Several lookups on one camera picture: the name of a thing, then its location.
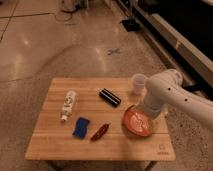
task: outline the red pepper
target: red pepper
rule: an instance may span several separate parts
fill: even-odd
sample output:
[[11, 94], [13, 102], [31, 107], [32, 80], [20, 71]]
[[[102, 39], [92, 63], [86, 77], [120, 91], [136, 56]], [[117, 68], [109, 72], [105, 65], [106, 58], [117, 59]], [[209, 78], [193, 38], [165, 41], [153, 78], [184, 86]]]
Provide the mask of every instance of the red pepper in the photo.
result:
[[104, 124], [99, 130], [91, 137], [92, 141], [100, 139], [108, 130], [109, 124]]

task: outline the blue sponge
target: blue sponge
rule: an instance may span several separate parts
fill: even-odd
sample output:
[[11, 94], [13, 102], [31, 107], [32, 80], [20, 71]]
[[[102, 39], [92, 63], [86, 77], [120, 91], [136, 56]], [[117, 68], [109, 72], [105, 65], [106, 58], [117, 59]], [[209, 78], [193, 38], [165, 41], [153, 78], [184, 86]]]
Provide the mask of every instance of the blue sponge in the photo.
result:
[[72, 133], [72, 135], [75, 135], [79, 138], [84, 138], [87, 134], [87, 125], [89, 124], [89, 120], [85, 118], [78, 118], [76, 125], [75, 125], [75, 131]]

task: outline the orange bowl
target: orange bowl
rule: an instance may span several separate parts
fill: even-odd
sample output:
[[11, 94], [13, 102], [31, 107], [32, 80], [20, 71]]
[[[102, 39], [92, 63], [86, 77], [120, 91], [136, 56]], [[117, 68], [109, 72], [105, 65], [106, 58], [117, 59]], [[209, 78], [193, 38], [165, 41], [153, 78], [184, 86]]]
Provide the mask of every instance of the orange bowl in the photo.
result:
[[142, 111], [130, 106], [124, 113], [123, 123], [132, 133], [147, 137], [152, 134], [152, 121]]

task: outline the black cable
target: black cable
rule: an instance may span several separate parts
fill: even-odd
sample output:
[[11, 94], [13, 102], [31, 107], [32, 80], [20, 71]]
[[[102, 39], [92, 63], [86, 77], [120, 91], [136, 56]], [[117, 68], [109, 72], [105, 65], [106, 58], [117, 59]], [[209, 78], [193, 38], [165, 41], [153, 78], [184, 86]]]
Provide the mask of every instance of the black cable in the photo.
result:
[[2, 39], [3, 39], [3, 37], [4, 37], [4, 33], [6, 32], [7, 27], [8, 27], [8, 25], [10, 24], [11, 19], [13, 18], [13, 15], [14, 15], [14, 13], [15, 13], [15, 10], [16, 10], [16, 8], [17, 8], [19, 2], [20, 2], [20, 0], [17, 0], [17, 1], [16, 1], [15, 7], [13, 8], [13, 11], [12, 11], [12, 14], [11, 14], [11, 16], [9, 17], [9, 20], [8, 20], [8, 22], [7, 22], [7, 25], [6, 25], [4, 31], [3, 31], [2, 35], [1, 35], [0, 42], [2, 41]]
[[5, 26], [5, 29], [4, 29], [4, 30], [0, 30], [0, 31], [3, 31], [2, 35], [1, 35], [1, 38], [0, 38], [0, 43], [1, 43], [2, 39], [3, 39], [3, 37], [4, 37], [4, 34], [5, 34], [6, 30], [7, 30], [8, 25], [10, 24], [10, 21], [11, 21], [12, 18], [17, 18], [17, 17], [33, 17], [33, 16], [38, 16], [38, 15], [50, 15], [50, 14], [52, 14], [52, 15], [54, 16], [54, 18], [55, 18], [56, 21], [59, 21], [59, 22], [66, 22], [66, 21], [69, 21], [69, 20], [72, 19], [72, 13], [74, 13], [74, 12], [76, 11], [76, 10], [75, 10], [75, 11], [64, 11], [64, 10], [61, 10], [61, 11], [64, 12], [64, 13], [70, 14], [70, 17], [67, 18], [67, 19], [60, 19], [60, 18], [57, 17], [57, 15], [56, 15], [55, 13], [37, 13], [37, 14], [27, 14], [27, 15], [14, 15], [15, 10], [16, 10], [16, 8], [17, 8], [19, 2], [20, 2], [20, 0], [17, 0], [17, 2], [16, 2], [16, 4], [15, 4], [15, 7], [14, 7], [14, 9], [13, 9], [13, 11], [12, 11], [11, 16], [0, 17], [0, 19], [9, 18], [9, 20], [8, 20], [8, 22], [7, 22], [7, 25]]

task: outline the table leg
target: table leg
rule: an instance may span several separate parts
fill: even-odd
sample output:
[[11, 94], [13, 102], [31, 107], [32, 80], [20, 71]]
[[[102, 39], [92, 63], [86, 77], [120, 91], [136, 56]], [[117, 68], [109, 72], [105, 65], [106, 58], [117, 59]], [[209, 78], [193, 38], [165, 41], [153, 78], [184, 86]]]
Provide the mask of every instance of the table leg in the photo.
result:
[[156, 161], [151, 161], [148, 166], [146, 166], [146, 168], [144, 169], [144, 171], [150, 171], [152, 170], [152, 168], [157, 164]]
[[62, 171], [63, 168], [61, 168], [60, 166], [58, 166], [56, 163], [54, 163], [51, 160], [47, 160], [46, 163], [54, 170], [54, 171]]

